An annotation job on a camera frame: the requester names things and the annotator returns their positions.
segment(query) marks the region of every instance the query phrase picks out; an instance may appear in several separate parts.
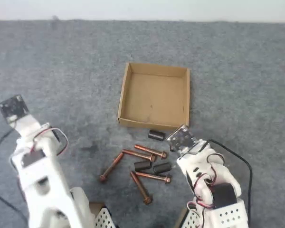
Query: white plastic part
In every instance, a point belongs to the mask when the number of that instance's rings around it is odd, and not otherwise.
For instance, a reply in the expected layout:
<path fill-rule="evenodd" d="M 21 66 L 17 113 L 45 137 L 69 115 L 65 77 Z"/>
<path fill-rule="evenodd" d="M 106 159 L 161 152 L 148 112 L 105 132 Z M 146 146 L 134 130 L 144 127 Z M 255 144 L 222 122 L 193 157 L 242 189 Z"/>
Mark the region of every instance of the white plastic part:
<path fill-rule="evenodd" d="M 205 212 L 211 228 L 248 228 L 248 218 L 243 200 L 237 203 Z"/>
<path fill-rule="evenodd" d="M 95 228 L 115 228 L 107 208 L 102 208 L 95 219 Z"/>
<path fill-rule="evenodd" d="M 198 180 L 199 174 L 206 174 L 199 179 L 194 189 L 194 193 L 202 198 L 203 203 L 208 205 L 213 203 L 212 193 L 205 180 L 214 179 L 215 173 L 212 170 L 214 169 L 217 175 L 214 184 L 224 182 L 230 183 L 234 189 L 236 197 L 239 197 L 242 194 L 240 184 L 230 173 L 229 169 L 223 165 L 223 159 L 220 156 L 212 155 L 216 154 L 215 150 L 210 148 L 210 145 L 208 144 L 201 152 L 198 152 L 205 143 L 206 141 L 199 140 L 199 143 L 187 154 L 176 160 L 183 174 L 187 178 L 190 178 L 192 185 L 194 185 L 194 183 Z"/>
<path fill-rule="evenodd" d="M 16 126 L 22 138 L 17 140 L 11 156 L 27 201 L 29 227 L 93 228 L 95 215 L 89 209 L 89 200 L 81 188 L 70 191 L 56 157 L 60 143 L 51 131 L 42 134 L 35 147 L 42 150 L 45 157 L 27 166 L 23 164 L 23 157 L 33 146 L 34 136 L 47 129 L 49 124 L 36 130 L 38 126 L 32 118 Z"/>

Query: copper bolt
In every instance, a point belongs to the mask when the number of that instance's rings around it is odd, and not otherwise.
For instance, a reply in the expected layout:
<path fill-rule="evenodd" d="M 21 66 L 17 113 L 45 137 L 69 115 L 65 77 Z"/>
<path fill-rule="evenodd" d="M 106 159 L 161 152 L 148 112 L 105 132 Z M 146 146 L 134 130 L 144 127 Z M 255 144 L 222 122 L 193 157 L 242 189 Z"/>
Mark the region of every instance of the copper bolt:
<path fill-rule="evenodd" d="M 133 156 L 136 156 L 136 157 L 147 159 L 150 162 L 154 162 L 155 159 L 156 159 L 156 156 L 154 156 L 152 154 L 151 155 L 147 155 L 147 154 L 138 153 L 138 152 L 130 151 L 130 150 L 126 150 L 126 149 L 123 149 L 122 151 L 123 151 L 123 153 L 126 153 L 126 154 L 130 154 L 130 155 L 133 155 Z"/>
<path fill-rule="evenodd" d="M 133 181 L 137 185 L 139 191 L 141 192 L 143 196 L 143 202 L 147 205 L 152 203 L 153 199 L 151 196 L 148 195 L 146 189 L 143 187 L 143 184 L 139 181 L 138 177 L 135 175 L 134 172 L 130 172 L 131 177 L 133 178 Z"/>
<path fill-rule="evenodd" d="M 161 159 L 167 158 L 167 153 L 165 151 L 159 152 L 159 151 L 156 151 L 156 150 L 153 150 L 153 149 L 141 146 L 141 145 L 135 145 L 134 148 L 138 149 L 138 150 L 141 150 L 141 151 L 145 151 L 145 152 L 148 152 L 148 153 L 155 154 L 157 156 L 160 156 Z"/>
<path fill-rule="evenodd" d="M 162 177 L 162 176 L 156 176 L 156 175 L 152 175 L 152 174 L 148 174 L 148 173 L 144 173 L 144 172 L 135 172 L 135 174 L 137 176 L 141 176 L 141 177 L 148 177 L 151 179 L 164 181 L 164 182 L 166 182 L 166 184 L 169 184 L 171 182 L 171 177 L 169 175 Z"/>
<path fill-rule="evenodd" d="M 118 162 L 123 158 L 123 153 L 120 153 L 113 161 L 113 163 L 109 166 L 109 168 L 102 174 L 100 175 L 99 180 L 101 182 L 104 182 L 107 180 L 107 176 L 109 173 L 114 169 L 114 167 L 118 164 Z"/>

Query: open cardboard box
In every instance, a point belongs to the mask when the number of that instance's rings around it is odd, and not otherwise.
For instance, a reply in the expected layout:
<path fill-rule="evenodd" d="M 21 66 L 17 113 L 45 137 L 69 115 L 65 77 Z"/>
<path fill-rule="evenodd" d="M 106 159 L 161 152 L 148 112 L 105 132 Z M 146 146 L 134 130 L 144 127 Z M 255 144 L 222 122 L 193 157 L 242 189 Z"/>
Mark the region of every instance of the open cardboard box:
<path fill-rule="evenodd" d="M 127 63 L 118 121 L 129 127 L 175 130 L 189 125 L 190 70 L 148 63 Z"/>

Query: black cable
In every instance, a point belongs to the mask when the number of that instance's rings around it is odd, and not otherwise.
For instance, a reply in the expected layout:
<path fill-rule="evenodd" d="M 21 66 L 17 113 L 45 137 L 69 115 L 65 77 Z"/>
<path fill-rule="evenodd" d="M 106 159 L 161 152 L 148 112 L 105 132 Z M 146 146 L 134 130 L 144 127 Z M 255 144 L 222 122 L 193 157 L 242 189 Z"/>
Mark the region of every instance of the black cable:
<path fill-rule="evenodd" d="M 14 131 L 14 128 L 9 130 L 7 133 L 5 133 L 1 138 L 0 138 L 0 145 L 3 142 L 3 140 L 8 137 L 12 132 Z M 4 203 L 6 206 L 8 206 L 9 208 L 11 208 L 14 212 L 16 212 L 20 218 L 25 222 L 26 227 L 28 226 L 28 220 L 27 218 L 24 216 L 24 214 L 18 209 L 16 208 L 14 205 L 12 205 L 10 202 L 8 202 L 6 199 L 4 199 L 2 196 L 0 196 L 0 201 L 2 203 Z"/>
<path fill-rule="evenodd" d="M 203 223 L 202 223 L 202 225 L 201 225 L 201 228 L 204 228 L 204 225 L 205 225 L 205 209 L 206 209 L 206 208 L 204 208 L 203 211 L 202 211 L 202 213 L 201 213 L 202 216 L 203 216 Z"/>
<path fill-rule="evenodd" d="M 249 169 L 249 184 L 248 184 L 248 206 L 247 206 L 247 210 L 248 210 L 248 224 L 250 225 L 251 222 L 251 187 L 252 187 L 252 177 L 253 177 L 253 173 L 252 173 L 252 167 L 249 164 L 249 162 L 247 162 L 243 157 L 241 157 L 240 155 L 238 155 L 237 153 L 235 153 L 234 151 L 232 151 L 231 149 L 229 149 L 228 147 L 224 146 L 223 144 L 219 143 L 218 141 L 215 141 L 213 139 L 208 139 L 205 144 L 201 147 L 201 149 L 199 150 L 199 152 L 201 152 L 209 142 L 213 142 L 217 145 L 219 145 L 220 147 L 224 148 L 226 151 L 228 151 L 229 153 L 233 154 L 234 156 L 238 157 L 240 160 L 242 160 L 248 167 Z"/>

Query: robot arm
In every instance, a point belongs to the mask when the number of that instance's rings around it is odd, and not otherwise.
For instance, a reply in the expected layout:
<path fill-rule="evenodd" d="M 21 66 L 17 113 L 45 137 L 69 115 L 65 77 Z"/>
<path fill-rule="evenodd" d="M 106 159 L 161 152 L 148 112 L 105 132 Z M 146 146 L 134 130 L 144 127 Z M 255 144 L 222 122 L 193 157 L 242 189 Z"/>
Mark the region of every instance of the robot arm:
<path fill-rule="evenodd" d="M 188 203 L 194 210 L 195 225 L 200 228 L 247 228 L 247 214 L 240 184 L 224 166 L 224 157 L 204 140 L 196 140 L 186 126 L 167 141 L 180 157 L 177 164 L 193 192 Z"/>
<path fill-rule="evenodd" d="M 28 205 L 29 227 L 94 227 L 95 215 L 89 209 L 84 191 L 69 190 L 57 161 L 57 154 L 66 148 L 59 150 L 61 143 L 53 131 L 57 128 L 48 123 L 41 126 L 29 114 L 20 95 L 1 102 L 0 110 L 21 135 L 10 162 L 18 173 Z"/>

